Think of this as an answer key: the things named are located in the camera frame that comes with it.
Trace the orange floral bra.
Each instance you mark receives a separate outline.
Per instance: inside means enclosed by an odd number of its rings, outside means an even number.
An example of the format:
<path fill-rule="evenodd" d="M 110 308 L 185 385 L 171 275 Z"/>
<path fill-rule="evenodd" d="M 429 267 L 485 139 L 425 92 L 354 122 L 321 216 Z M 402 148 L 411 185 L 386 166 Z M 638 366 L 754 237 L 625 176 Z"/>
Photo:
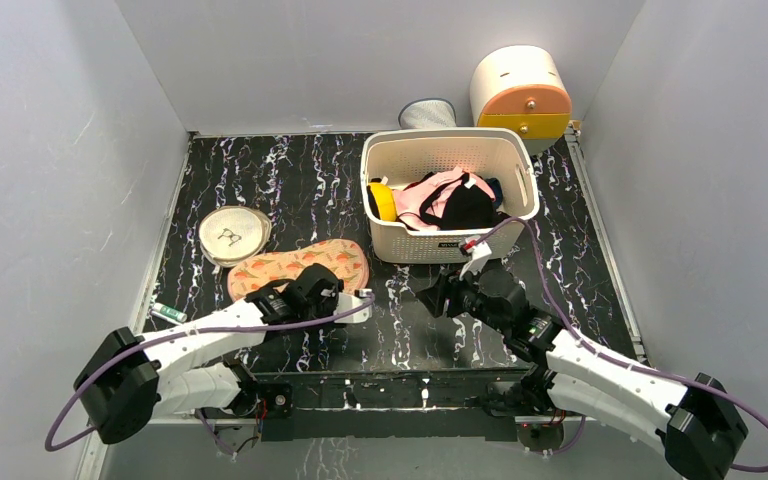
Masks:
<path fill-rule="evenodd" d="M 359 244 L 348 239 L 330 239 L 297 250 L 261 253 L 243 260 L 229 272 L 230 298 L 236 302 L 270 281 L 296 279 L 313 264 L 328 268 L 344 282 L 346 290 L 365 288 L 370 277 L 370 266 Z"/>

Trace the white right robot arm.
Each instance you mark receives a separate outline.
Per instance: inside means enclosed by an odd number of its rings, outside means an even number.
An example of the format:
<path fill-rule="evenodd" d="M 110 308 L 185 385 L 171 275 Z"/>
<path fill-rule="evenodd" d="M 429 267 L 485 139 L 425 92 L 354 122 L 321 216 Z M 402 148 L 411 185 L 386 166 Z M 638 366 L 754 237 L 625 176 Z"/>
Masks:
<path fill-rule="evenodd" d="M 719 381 L 700 374 L 684 384 L 576 337 L 559 317 L 532 305 L 505 270 L 447 270 L 416 297 L 434 317 L 481 321 L 532 364 L 521 381 L 531 411 L 557 408 L 596 419 L 662 453 L 685 479 L 725 478 L 748 435 Z"/>

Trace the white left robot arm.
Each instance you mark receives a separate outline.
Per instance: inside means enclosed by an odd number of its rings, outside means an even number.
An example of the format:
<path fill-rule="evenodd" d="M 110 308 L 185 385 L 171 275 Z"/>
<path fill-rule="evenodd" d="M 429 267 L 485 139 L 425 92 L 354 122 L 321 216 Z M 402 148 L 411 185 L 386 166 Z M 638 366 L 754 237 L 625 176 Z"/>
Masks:
<path fill-rule="evenodd" d="M 374 295 L 350 291 L 315 263 L 294 279 L 272 280 L 243 299 L 164 331 L 110 332 L 74 383 L 92 432 L 107 444 L 137 434 L 151 420 L 216 409 L 236 417 L 286 417 L 292 389 L 263 382 L 229 360 L 282 334 L 365 322 Z"/>

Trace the round beige mesh laundry bag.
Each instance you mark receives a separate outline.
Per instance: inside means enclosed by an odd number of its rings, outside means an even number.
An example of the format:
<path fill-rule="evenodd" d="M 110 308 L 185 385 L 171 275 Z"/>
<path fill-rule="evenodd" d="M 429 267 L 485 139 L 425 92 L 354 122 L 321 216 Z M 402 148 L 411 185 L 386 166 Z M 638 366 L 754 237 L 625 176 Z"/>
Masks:
<path fill-rule="evenodd" d="M 243 206 L 223 206 L 198 226 L 203 254 L 217 269 L 233 268 L 259 254 L 268 243 L 272 222 L 259 210 Z"/>

